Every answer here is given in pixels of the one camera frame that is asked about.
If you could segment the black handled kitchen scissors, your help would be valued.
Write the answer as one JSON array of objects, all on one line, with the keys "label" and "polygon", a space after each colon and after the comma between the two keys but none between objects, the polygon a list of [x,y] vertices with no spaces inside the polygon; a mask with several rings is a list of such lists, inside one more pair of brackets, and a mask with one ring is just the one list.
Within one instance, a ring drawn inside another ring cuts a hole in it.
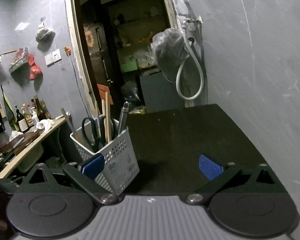
[{"label": "black handled kitchen scissors", "polygon": [[[105,116],[99,117],[99,121],[103,122],[105,120]],[[85,131],[85,122],[86,121],[90,122],[91,126],[91,132],[92,135],[87,135]],[[99,151],[102,147],[106,146],[106,132],[105,132],[105,127],[100,126],[100,133],[98,133],[98,126],[97,126],[97,121],[91,117],[86,117],[82,120],[82,134],[83,138],[86,140],[90,148],[93,150],[93,152]],[[114,139],[117,136],[117,129],[116,129],[116,122],[114,118],[110,119],[110,135],[111,138]]]}]

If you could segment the white perforated plastic utensil basket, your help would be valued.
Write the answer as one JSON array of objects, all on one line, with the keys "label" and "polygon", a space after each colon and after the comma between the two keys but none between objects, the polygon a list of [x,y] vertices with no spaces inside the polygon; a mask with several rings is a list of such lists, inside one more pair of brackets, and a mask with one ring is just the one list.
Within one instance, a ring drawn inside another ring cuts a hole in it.
[{"label": "white perforated plastic utensil basket", "polygon": [[73,133],[70,134],[70,138],[73,140],[83,161],[88,160],[97,153],[104,156],[104,169],[94,181],[113,194],[121,194],[140,171],[129,129],[126,128],[96,153],[92,151],[84,139],[82,128],[76,129],[76,134],[80,137],[80,141],[76,140]]}]

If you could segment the grey metal cylindrical tool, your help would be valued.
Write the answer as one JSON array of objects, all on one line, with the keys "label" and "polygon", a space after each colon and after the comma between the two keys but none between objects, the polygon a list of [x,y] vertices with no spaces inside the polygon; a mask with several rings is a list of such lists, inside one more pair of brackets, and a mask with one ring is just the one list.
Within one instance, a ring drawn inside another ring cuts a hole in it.
[{"label": "grey metal cylindrical tool", "polygon": [[117,130],[118,134],[121,134],[126,129],[128,114],[129,114],[129,102],[126,101],[121,108],[119,126]]}]

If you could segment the wooden chopstick purple band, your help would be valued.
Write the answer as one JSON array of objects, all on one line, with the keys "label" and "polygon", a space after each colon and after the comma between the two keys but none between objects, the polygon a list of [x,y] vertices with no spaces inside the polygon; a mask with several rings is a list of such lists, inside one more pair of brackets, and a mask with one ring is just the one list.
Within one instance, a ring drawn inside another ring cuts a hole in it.
[{"label": "wooden chopstick purple band", "polygon": [[101,129],[100,129],[100,111],[98,109],[98,104],[97,101],[94,102],[94,107],[95,107],[95,112],[96,112],[96,123],[97,123],[97,132],[98,132],[98,136],[101,136]]}]

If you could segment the wooden side counter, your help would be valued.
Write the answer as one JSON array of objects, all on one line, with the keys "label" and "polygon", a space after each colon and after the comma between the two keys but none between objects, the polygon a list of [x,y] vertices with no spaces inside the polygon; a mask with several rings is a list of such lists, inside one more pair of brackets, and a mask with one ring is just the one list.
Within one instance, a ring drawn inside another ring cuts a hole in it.
[{"label": "wooden side counter", "polygon": [[11,161],[5,164],[5,167],[0,172],[0,179],[7,178],[15,168],[24,160],[24,158],[31,152],[36,146],[38,146],[44,139],[50,136],[55,130],[60,128],[62,124],[66,122],[66,118],[62,117],[58,120],[53,120],[55,124],[46,132],[43,132],[36,140],[26,146],[18,155],[16,155]]}]

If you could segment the dark glass bottle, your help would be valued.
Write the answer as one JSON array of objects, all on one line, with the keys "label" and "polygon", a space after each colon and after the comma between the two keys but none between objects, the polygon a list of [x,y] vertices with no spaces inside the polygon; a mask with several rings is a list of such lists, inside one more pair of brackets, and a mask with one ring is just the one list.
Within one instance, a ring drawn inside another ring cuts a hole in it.
[{"label": "dark glass bottle", "polygon": [[25,133],[29,130],[29,126],[27,124],[27,120],[25,119],[25,116],[23,116],[21,114],[21,112],[19,111],[18,107],[15,106],[16,108],[16,114],[17,114],[17,122],[18,122],[18,125],[19,125],[19,128],[20,128],[20,131],[22,133]]}]

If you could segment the green box on shelf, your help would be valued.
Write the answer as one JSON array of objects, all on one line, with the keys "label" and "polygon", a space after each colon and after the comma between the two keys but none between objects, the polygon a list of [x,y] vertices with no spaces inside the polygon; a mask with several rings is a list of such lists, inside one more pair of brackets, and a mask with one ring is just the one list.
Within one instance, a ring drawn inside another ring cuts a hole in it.
[{"label": "green box on shelf", "polygon": [[120,69],[122,73],[132,72],[138,70],[139,63],[137,61],[130,61],[120,65]]}]

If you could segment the dark filled plastic bag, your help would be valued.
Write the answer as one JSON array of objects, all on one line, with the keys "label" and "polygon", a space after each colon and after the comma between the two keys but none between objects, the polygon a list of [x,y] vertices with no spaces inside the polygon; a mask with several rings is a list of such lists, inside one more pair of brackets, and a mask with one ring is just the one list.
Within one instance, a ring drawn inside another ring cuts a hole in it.
[{"label": "dark filled plastic bag", "polygon": [[183,33],[179,29],[168,28],[155,34],[151,50],[154,64],[168,81],[175,83],[180,65],[189,57]]}]

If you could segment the metal water tap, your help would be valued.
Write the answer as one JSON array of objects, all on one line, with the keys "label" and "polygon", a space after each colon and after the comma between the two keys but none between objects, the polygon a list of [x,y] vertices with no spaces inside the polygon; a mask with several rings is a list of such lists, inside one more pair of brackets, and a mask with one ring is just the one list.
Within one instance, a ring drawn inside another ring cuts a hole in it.
[{"label": "metal water tap", "polygon": [[194,36],[202,39],[202,18],[196,16],[189,0],[175,0],[175,8],[178,19],[186,30],[193,32]]}]

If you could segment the red plastic bag on wall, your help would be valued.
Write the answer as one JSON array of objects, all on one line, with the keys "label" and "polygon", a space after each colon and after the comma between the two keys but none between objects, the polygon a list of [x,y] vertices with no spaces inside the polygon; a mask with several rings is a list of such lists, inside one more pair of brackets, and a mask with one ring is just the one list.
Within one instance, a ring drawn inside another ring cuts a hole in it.
[{"label": "red plastic bag on wall", "polygon": [[31,81],[34,81],[35,79],[42,76],[42,70],[38,65],[36,65],[33,54],[30,54],[30,53],[28,54],[27,61],[28,61],[28,64],[30,66],[29,79]]}]

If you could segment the white wall switch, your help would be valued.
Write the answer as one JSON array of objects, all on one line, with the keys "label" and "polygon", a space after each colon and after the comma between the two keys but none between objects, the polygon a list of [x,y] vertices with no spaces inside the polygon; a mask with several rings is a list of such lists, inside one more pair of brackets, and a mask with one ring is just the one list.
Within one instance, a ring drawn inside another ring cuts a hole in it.
[{"label": "white wall switch", "polygon": [[58,61],[61,61],[61,52],[60,49],[57,49],[47,55],[45,55],[45,63],[47,66],[50,66]]}]

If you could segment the orange wall hook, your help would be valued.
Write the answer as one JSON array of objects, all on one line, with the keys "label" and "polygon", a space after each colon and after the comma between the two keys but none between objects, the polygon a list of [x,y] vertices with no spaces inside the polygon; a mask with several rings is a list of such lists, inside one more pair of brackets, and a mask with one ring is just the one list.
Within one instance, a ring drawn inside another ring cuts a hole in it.
[{"label": "orange wall hook", "polygon": [[71,48],[70,46],[65,46],[64,47],[64,52],[67,56],[70,56],[71,55]]}]

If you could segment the grey bag hanging on wall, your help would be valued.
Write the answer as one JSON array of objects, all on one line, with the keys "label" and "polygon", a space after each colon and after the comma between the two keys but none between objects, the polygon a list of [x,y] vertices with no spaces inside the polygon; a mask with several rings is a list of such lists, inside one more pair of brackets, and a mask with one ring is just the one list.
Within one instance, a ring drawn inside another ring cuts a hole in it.
[{"label": "grey bag hanging on wall", "polygon": [[45,26],[46,17],[40,19],[40,24],[38,25],[38,30],[35,35],[36,42],[43,43],[55,36],[55,32]]}]

